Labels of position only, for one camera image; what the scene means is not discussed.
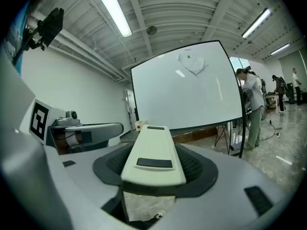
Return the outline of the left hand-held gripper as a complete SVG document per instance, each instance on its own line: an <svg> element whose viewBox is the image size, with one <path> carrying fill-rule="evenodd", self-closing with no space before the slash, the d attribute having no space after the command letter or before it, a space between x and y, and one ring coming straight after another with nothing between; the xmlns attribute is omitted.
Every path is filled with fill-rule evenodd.
<svg viewBox="0 0 307 230"><path fill-rule="evenodd" d="M38 99L34 101L29 124L29 133L60 155L106 148L109 140L123 131L121 123L81 125L75 111L65 111Z"/></svg>

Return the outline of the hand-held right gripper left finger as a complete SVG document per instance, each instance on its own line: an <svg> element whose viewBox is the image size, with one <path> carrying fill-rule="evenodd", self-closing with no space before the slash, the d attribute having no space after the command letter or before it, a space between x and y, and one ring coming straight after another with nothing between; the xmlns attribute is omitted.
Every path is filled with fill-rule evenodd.
<svg viewBox="0 0 307 230"><path fill-rule="evenodd" d="M34 94L12 63L0 58L0 176L2 202L14 229L128 230L117 186L92 170L106 149L74 154L65 167L53 147L19 130Z"/></svg>

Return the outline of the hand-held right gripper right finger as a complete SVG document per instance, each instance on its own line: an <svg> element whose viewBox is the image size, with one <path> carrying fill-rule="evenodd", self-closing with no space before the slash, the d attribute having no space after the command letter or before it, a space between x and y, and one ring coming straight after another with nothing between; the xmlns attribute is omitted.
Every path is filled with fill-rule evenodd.
<svg viewBox="0 0 307 230"><path fill-rule="evenodd" d="M292 195L266 174L238 157L185 144L212 160L218 168L214 185L199 197L179 198L153 230L261 230L269 227L286 209ZM256 186L273 206L259 216L245 193Z"/></svg>

